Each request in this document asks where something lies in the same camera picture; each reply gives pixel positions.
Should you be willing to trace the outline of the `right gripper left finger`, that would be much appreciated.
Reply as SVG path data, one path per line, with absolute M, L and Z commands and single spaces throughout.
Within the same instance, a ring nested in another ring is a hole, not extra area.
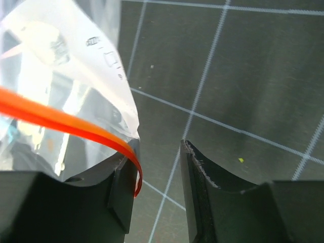
M 64 182 L 17 143 L 12 171 L 1 171 L 1 242 L 123 242 L 130 231 L 135 165 L 121 153 Z

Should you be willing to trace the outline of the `clear zip bag red zipper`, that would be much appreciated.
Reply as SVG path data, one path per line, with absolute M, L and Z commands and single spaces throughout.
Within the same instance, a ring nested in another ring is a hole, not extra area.
M 142 169 L 121 1 L 1 1 L 1 171 L 61 182 L 115 153 Z

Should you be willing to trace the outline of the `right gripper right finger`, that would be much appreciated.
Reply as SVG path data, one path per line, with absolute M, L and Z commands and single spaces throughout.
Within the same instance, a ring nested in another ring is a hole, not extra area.
M 323 182 L 257 185 L 180 144 L 190 242 L 323 242 Z

